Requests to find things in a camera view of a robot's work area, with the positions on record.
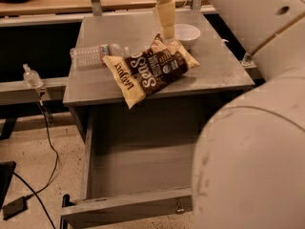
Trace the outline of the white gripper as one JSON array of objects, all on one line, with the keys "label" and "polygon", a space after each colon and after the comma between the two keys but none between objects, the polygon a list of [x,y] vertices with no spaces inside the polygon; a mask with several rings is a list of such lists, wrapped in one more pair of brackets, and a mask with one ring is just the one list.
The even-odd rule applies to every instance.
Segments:
[{"label": "white gripper", "polygon": [[155,11],[160,24],[163,38],[174,37],[175,2],[173,0],[158,0]]}]

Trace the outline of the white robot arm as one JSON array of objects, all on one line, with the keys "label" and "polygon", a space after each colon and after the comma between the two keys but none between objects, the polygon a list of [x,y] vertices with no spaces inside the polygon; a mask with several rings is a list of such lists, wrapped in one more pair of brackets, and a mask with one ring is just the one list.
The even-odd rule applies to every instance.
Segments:
[{"label": "white robot arm", "polygon": [[305,229],[305,0],[209,2],[265,82],[198,138],[195,228]]}]

